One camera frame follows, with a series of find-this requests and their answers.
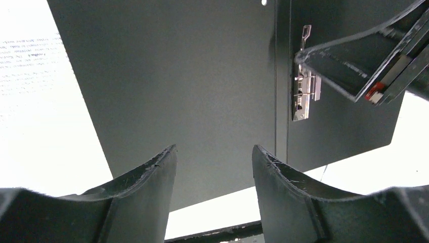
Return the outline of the red folder black inside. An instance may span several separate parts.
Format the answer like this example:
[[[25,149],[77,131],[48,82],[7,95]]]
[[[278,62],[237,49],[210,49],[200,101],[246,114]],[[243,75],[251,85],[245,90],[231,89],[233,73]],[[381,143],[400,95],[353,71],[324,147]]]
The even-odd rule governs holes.
[[[293,56],[411,1],[49,1],[114,177],[171,144],[170,210],[254,185],[258,144],[300,171],[391,143],[403,97],[374,107],[327,84],[293,121]]]

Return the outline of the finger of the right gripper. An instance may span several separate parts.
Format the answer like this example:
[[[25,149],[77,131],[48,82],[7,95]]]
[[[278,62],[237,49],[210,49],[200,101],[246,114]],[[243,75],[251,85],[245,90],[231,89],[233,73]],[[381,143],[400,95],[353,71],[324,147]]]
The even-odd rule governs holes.
[[[295,63],[348,99],[365,99],[400,41],[380,32],[394,26],[403,36],[425,10],[428,1],[345,1],[336,13],[339,38],[299,51]]]

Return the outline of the printed paper sheet top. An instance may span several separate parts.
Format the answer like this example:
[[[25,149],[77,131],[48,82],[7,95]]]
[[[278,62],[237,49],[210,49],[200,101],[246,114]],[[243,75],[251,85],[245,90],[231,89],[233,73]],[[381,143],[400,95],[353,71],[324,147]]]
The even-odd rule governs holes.
[[[1,1],[1,187],[51,196],[112,180],[46,1]]]

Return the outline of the white paper sheet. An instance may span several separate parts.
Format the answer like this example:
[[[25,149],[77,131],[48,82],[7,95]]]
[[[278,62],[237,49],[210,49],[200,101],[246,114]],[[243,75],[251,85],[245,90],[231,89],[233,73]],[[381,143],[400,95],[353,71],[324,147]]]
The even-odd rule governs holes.
[[[428,184],[428,102],[406,93],[390,145],[307,172],[330,186],[370,194],[392,186]],[[258,221],[254,187],[216,197],[169,215],[166,239]]]

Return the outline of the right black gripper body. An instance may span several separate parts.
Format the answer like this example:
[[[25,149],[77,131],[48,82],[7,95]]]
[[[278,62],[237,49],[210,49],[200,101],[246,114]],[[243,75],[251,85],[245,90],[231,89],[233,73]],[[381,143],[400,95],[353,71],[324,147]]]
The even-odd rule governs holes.
[[[374,105],[389,103],[402,92],[428,101],[428,10],[416,20],[403,36],[394,26],[382,30],[388,37],[398,37],[386,64],[381,66],[381,76],[365,94],[365,99]]]

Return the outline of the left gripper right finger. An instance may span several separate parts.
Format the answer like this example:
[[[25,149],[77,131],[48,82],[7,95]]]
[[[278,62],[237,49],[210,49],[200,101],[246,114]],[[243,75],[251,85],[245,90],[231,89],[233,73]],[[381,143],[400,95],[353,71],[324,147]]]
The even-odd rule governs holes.
[[[360,195],[324,184],[262,146],[252,170],[266,242],[428,242],[428,186]]]

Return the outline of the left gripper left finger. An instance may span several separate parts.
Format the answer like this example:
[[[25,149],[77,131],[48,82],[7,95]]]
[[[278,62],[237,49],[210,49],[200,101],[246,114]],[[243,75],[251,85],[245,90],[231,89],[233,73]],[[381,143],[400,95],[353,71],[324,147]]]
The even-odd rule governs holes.
[[[1,189],[1,242],[163,242],[177,171],[170,145],[82,194]]]

